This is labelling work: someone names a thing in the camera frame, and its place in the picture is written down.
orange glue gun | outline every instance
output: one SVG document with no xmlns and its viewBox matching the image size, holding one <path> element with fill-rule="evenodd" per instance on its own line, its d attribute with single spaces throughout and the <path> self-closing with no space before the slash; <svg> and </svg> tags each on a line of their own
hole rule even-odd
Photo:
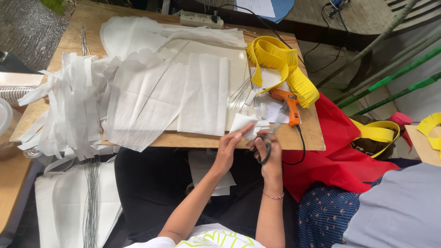
<svg viewBox="0 0 441 248">
<path fill-rule="evenodd" d="M 288 109 L 289 109 L 288 124 L 292 127 L 295 127 L 296 125 L 300 124 L 300 116 L 299 116 L 299 112 L 297 111 L 297 105 L 299 105 L 300 103 L 297 100 L 297 96 L 291 92 L 287 92 L 275 88 L 272 88 L 269 91 L 269 93 L 273 98 L 284 101 L 288 105 Z"/>
</svg>

extension socket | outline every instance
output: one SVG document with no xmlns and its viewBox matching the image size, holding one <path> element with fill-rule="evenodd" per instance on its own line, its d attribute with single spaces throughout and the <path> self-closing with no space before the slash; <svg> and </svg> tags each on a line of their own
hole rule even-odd
<svg viewBox="0 0 441 248">
<path fill-rule="evenodd" d="M 199 14 L 189 11 L 181 11 L 181 25 L 182 26 L 207 26 L 213 29 L 222 29 L 224 27 L 224 21 L 218 16 L 217 23 L 211 20 L 211 15 Z"/>
</svg>

hand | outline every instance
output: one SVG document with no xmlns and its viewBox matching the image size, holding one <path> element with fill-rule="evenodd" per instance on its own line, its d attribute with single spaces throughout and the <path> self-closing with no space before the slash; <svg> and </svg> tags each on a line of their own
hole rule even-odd
<svg viewBox="0 0 441 248">
<path fill-rule="evenodd" d="M 274 136 L 269 134 L 269 130 L 262 130 L 257 133 L 257 135 L 268 135 L 271 141 L 271 154 L 268 161 L 262 165 L 262 176 L 265 180 L 270 181 L 281 181 L 282 180 L 282 147 L 280 146 L 279 140 Z M 254 158 L 260 155 L 261 160 L 264 160 L 267 156 L 267 150 L 265 142 L 259 137 L 247 144 L 247 147 L 252 150 L 256 146 L 257 152 L 254 154 Z"/>
<path fill-rule="evenodd" d="M 237 132 L 224 135 L 219 140 L 219 149 L 217 150 L 216 160 L 212 169 L 218 170 L 220 173 L 227 173 L 233 165 L 234 148 L 239 144 L 242 135 L 246 134 L 254 127 L 251 123 Z"/>
</svg>

black scissor handle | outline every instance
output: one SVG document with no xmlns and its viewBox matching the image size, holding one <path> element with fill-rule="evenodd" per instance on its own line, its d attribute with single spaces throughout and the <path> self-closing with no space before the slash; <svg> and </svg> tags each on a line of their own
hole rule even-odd
<svg viewBox="0 0 441 248">
<path fill-rule="evenodd" d="M 259 138 L 259 137 L 262 139 L 262 141 L 265 138 L 264 136 L 257 136 L 256 139 Z M 268 161 L 269 156 L 271 155 L 271 144 L 270 143 L 265 143 L 265 146 L 266 146 L 266 157 L 265 157 L 265 159 L 262 160 L 262 158 L 260 157 L 260 154 L 257 157 L 257 163 L 259 163 L 261 165 L 265 164 Z M 257 147 L 255 146 L 253 148 L 253 150 L 251 150 L 251 152 L 254 154 L 254 153 L 256 153 L 256 151 L 257 151 Z"/>
</svg>

red and white string bracelet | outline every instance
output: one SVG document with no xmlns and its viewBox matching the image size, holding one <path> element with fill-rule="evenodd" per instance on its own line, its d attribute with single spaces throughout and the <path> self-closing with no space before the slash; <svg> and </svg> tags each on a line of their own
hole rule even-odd
<svg viewBox="0 0 441 248">
<path fill-rule="evenodd" d="M 274 199 L 274 200 L 280 200 L 280 199 L 282 199 L 282 198 L 285 196 L 285 193 L 283 193 L 282 196 L 279 196 L 279 197 L 273 197 L 273 196 L 269 196 L 269 195 L 265 194 L 265 192 L 264 192 L 263 190 L 262 190 L 262 192 L 263 192 L 263 194 L 264 194 L 266 197 L 269 197 L 269 198 Z"/>
</svg>

